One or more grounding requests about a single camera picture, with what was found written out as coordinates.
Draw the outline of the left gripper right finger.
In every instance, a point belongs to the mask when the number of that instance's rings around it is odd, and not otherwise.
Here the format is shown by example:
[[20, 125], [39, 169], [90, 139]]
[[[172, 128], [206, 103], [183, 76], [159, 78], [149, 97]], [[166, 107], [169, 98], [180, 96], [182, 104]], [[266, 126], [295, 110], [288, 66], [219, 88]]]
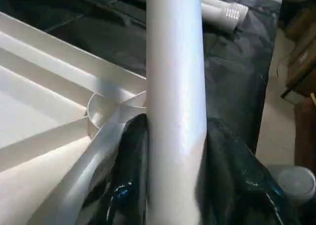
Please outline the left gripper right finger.
[[296, 209], [246, 143], [218, 118], [207, 119], [204, 225], [298, 225]]

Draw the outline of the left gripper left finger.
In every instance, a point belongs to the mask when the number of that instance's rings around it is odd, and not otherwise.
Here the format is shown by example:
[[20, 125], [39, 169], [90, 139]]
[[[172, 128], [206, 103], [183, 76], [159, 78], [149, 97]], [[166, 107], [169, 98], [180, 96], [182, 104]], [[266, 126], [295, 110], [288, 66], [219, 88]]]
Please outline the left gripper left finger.
[[124, 127], [114, 166], [88, 194], [83, 225], [144, 225], [148, 176], [148, 125], [139, 114]]

